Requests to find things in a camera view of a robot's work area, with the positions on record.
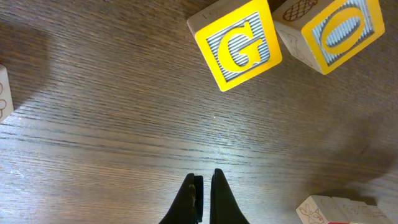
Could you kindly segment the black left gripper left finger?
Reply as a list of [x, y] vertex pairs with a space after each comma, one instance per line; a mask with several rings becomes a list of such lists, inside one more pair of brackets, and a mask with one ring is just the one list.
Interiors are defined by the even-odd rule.
[[203, 176], [187, 174], [159, 224], [198, 224], [203, 218]]

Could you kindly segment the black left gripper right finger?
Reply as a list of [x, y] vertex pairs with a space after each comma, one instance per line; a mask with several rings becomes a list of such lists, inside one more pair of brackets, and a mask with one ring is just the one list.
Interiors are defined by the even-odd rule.
[[210, 224], [249, 224], [221, 169], [215, 169], [211, 180]]

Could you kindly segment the red I block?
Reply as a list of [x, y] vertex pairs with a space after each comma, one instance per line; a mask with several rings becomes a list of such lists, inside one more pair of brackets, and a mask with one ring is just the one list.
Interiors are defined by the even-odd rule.
[[310, 195], [296, 212], [303, 224], [348, 224], [351, 221], [331, 197]]

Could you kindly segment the yellow C block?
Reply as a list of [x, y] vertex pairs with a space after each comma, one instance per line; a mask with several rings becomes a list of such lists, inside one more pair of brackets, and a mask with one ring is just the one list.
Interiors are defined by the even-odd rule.
[[332, 197], [332, 199], [351, 224], [380, 223], [380, 220], [366, 203], [341, 197]]

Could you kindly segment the green R block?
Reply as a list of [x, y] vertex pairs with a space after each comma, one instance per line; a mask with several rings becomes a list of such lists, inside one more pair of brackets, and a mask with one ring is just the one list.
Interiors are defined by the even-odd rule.
[[378, 206], [369, 205], [369, 209], [374, 224], [394, 224]]

